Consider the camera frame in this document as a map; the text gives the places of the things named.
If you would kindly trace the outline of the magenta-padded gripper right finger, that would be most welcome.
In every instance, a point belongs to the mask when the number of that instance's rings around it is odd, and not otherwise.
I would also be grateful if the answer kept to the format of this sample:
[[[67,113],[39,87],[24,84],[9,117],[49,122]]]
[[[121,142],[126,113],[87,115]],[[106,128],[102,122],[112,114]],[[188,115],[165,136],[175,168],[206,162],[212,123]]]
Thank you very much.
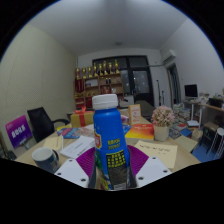
[[[171,171],[156,156],[148,156],[131,145],[128,146],[128,149],[131,187],[144,187],[171,174]]]

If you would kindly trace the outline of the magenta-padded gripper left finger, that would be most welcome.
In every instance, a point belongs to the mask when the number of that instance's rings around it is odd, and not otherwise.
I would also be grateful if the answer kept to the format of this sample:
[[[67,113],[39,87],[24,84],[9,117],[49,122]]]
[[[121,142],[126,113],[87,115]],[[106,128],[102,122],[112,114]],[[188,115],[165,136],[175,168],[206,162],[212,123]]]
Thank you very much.
[[[55,175],[84,188],[96,185],[95,148],[92,147],[77,159],[69,158]]]

